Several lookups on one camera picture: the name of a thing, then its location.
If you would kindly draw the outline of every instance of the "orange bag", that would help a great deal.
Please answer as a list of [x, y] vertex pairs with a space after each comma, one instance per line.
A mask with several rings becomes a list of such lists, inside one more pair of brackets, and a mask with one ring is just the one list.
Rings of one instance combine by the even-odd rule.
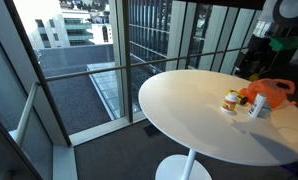
[[267, 96], [271, 108], [275, 108], [287, 99], [286, 94], [293, 94], [294, 91], [295, 85], [292, 81], [266, 78], [252, 82], [248, 88], [241, 89], [240, 93], [249, 98], [249, 103], [253, 103], [258, 93], [263, 93]]

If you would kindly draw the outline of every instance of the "table base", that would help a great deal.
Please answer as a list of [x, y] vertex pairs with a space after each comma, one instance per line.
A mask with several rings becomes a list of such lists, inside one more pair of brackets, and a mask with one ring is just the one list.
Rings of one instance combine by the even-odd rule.
[[[156, 180], [180, 180], [182, 178], [188, 156], [172, 155], [164, 159], [158, 166]], [[208, 171], [198, 162], [194, 161], [190, 180], [211, 180]]]

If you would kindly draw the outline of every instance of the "table top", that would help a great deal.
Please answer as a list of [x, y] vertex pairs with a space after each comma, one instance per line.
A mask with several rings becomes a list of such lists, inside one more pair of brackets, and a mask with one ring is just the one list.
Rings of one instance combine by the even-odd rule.
[[229, 89], [249, 81], [202, 71], [177, 70], [155, 75], [140, 88], [139, 103], [147, 118], [176, 142], [227, 162], [275, 166], [298, 160], [298, 108], [289, 101], [269, 119], [251, 118], [251, 105], [234, 114], [221, 110]]

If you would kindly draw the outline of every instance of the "floor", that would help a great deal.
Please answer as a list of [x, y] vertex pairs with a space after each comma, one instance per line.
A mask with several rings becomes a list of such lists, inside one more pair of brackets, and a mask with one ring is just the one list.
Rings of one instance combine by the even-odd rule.
[[[262, 78], [292, 80], [296, 85], [288, 100], [298, 107], [298, 62], [273, 69]], [[148, 120], [75, 147], [79, 179], [153, 180], [159, 163], [173, 154], [188, 154], [188, 149], [163, 134], [149, 138], [143, 127]], [[198, 154], [196, 160], [215, 180], [287, 180], [294, 175], [280, 166], [253, 167], [223, 162]]]

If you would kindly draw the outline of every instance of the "table pedestal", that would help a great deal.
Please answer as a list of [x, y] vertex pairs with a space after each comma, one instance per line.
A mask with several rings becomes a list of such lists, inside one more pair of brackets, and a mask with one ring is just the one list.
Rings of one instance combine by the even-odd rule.
[[211, 180], [207, 170], [194, 158], [193, 150], [190, 150], [189, 156], [172, 155], [167, 157], [158, 166], [156, 180], [186, 180], [188, 177], [190, 180]]

